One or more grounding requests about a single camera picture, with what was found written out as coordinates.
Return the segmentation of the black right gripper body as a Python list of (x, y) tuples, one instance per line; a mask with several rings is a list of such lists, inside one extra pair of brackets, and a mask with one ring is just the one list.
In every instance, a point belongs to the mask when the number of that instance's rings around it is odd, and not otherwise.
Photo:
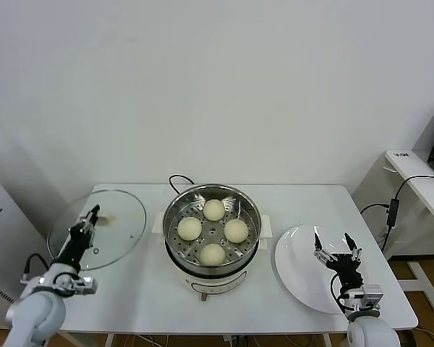
[(332, 260), (326, 262), (326, 267), (336, 272), (341, 283), (341, 290), (352, 290), (363, 285), (363, 278), (357, 271), (360, 260), (353, 260), (351, 254), (334, 254)]

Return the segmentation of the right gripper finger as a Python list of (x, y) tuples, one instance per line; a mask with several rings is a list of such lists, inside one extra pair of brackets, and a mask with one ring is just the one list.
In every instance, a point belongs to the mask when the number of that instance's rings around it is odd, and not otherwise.
[(362, 249), (357, 246), (355, 240), (348, 234), (344, 234), (347, 246), (352, 253), (352, 260), (355, 262), (361, 262)]
[(338, 262), (338, 259), (336, 256), (332, 255), (325, 249), (323, 249), (323, 246), (321, 244), (319, 235), (317, 233), (314, 233), (315, 242), (314, 242), (314, 256), (322, 262), (324, 265), (327, 265), (329, 263)]

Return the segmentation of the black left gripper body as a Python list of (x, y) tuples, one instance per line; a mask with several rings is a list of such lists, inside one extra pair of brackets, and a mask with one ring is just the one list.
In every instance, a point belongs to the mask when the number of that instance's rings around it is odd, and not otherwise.
[(90, 247), (90, 236), (82, 234), (76, 238), (71, 238), (61, 254), (56, 258), (57, 263), (68, 265), (75, 270), (80, 270), (80, 260), (85, 250)]

